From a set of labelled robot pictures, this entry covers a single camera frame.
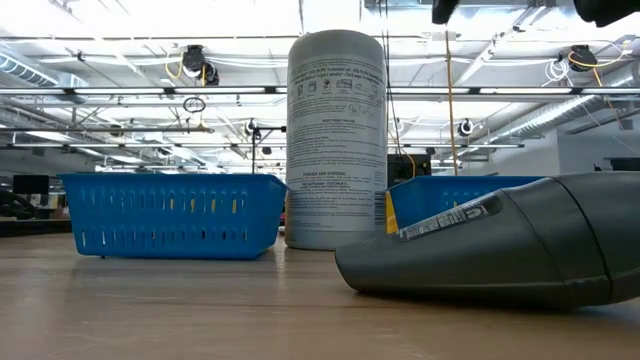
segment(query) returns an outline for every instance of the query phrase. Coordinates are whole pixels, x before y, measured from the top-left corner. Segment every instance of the ceiling beam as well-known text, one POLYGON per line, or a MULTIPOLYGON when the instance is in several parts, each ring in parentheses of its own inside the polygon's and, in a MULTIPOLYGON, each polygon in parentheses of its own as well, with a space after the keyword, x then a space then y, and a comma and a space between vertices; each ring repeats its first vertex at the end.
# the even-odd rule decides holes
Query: ceiling beam
POLYGON ((464 70, 462 74, 454 82, 454 86, 461 86, 464 82, 469 80, 485 63, 491 60, 496 54, 496 51, 501 46, 504 46, 509 40, 518 35, 523 26, 532 25, 534 22, 540 20, 551 11, 551 3, 555 3, 554 0, 545 0, 543 6, 537 5, 537 2, 533 1, 533 6, 526 8, 520 16, 513 22, 509 29, 502 32, 497 32, 493 35, 491 42, 487 47, 478 54, 478 56, 471 62, 469 66, 464 70))

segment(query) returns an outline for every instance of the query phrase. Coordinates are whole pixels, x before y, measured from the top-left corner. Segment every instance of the ceiling light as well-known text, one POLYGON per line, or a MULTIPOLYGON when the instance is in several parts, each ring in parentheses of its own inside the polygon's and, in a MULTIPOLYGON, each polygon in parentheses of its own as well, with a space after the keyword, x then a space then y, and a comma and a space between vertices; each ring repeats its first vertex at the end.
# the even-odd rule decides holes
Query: ceiling light
POLYGON ((486 88, 480 89, 480 94, 568 94, 571 88, 486 88))
POLYGON ((488 144, 488 145, 473 145, 474 147, 469 151, 475 151, 474 148, 478 149, 515 149, 522 148, 524 144, 488 144))
POLYGON ((24 147, 24 148, 61 148, 63 144, 54 144, 54 143, 24 143, 24 144, 8 144, 8 146, 12 147, 24 147))
POLYGON ((47 140, 53 140, 53 141, 61 141, 61 142, 66 142, 66 141, 73 141, 74 139, 60 134, 60 133, 54 133, 54 132, 46 132, 46 131, 29 131, 27 132, 27 134, 32 135, 32 136, 37 136, 39 138, 43 138, 43 139, 47 139, 47 140))
POLYGON ((11 94, 11 95, 64 95, 64 90, 62 90, 62 89, 43 89, 43 88, 0 89, 0 95, 2 95, 2 94, 11 94))
POLYGON ((264 87, 198 87, 176 88, 176 94, 264 94, 264 87))
POLYGON ((119 144, 69 144, 70 147, 77 148, 111 148, 119 147, 119 144))
POLYGON ((87 155, 93 155, 93 156, 99 156, 102 157, 104 155, 100 154, 99 152, 95 151, 95 150, 91 150, 91 149, 84 149, 84 148, 79 148, 78 151, 83 152, 87 155))
POLYGON ((640 95, 640 88, 587 88, 582 90, 582 94, 597 95, 640 95))
POLYGON ((173 87, 176 87, 176 84, 173 81, 171 81, 171 79, 160 79, 160 81, 167 83, 173 87))
MULTIPOLYGON (((392 88, 393 94, 448 94, 449 88, 446 87, 432 87, 432 88, 413 88, 413 87, 398 87, 392 88)), ((452 88, 453 94, 466 94, 469 92, 469 88, 452 88)))
POLYGON ((112 158, 113 160, 126 162, 128 164, 140 164, 140 163, 144 162, 143 160, 140 160, 138 158, 134 158, 132 156, 111 155, 109 157, 112 158))
POLYGON ((86 88, 75 89, 78 95, 149 95, 164 94, 163 88, 86 88))
POLYGON ((167 147, 172 148, 175 144, 123 144, 124 147, 128 148, 159 148, 159 147, 167 147))

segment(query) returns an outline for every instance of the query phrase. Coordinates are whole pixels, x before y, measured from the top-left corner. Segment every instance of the table surface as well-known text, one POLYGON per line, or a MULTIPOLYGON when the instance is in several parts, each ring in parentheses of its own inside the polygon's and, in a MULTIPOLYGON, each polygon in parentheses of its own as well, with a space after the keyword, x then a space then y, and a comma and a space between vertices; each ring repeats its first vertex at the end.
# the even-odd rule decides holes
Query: table surface
POLYGON ((359 295, 330 252, 100 259, 0 239, 0 359, 640 359, 640 301, 574 312, 359 295))

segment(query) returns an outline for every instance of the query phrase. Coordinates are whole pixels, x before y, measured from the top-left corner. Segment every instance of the white wall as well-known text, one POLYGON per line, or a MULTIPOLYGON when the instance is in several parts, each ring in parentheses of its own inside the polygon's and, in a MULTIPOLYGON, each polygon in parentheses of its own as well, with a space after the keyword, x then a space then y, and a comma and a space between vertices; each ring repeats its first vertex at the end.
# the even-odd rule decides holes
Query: white wall
POLYGON ((550 176, 560 173, 558 139, 555 130, 543 139, 525 140, 521 149, 498 149, 486 163, 466 163, 461 175, 550 176))
POLYGON ((594 164, 611 168, 604 160, 612 157, 640 157, 640 130, 620 130, 617 123, 607 124, 577 135, 558 131, 560 170, 562 173, 591 172, 594 164))

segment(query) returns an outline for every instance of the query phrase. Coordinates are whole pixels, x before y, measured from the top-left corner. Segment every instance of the vacuum label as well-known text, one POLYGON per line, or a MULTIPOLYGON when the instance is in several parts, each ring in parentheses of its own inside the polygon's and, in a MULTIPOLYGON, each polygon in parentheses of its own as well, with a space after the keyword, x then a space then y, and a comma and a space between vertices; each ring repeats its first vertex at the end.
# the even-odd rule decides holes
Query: vacuum label
POLYGON ((411 241, 436 231, 462 225, 497 214, 502 210, 502 201, 494 194, 485 195, 451 210, 424 219, 398 232, 400 241, 411 241))

